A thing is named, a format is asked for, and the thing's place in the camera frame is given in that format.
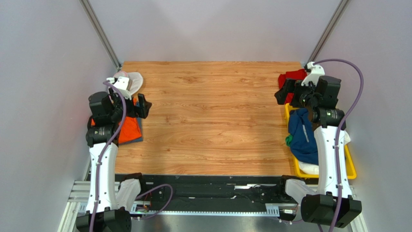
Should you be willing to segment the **navy blue t shirt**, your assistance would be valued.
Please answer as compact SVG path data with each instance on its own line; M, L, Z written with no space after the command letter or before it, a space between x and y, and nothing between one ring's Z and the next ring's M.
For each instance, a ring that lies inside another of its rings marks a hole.
M292 136L290 150L298 161L319 165L318 148L306 108L290 112L288 132Z

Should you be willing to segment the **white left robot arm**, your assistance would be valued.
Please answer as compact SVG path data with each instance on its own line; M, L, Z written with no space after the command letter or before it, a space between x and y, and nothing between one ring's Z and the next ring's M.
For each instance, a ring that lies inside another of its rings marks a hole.
M152 104L143 94L126 98L113 89L89 96L91 116L86 141L91 161L85 215L75 220L80 232L129 232L130 210L141 192L142 174L130 174L115 189L118 138L126 117L147 118Z

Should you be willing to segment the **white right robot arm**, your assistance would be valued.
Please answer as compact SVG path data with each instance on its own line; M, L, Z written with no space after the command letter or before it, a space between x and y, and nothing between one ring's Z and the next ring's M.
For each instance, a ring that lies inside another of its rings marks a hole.
M293 107L306 108L318 149L319 180L311 189L295 176L281 177L282 195L300 206L302 220L307 223L345 228L361 212L362 204L353 199L345 163L345 113L336 108L341 80L321 76L317 82L287 78L275 93L278 104L284 104L289 93Z

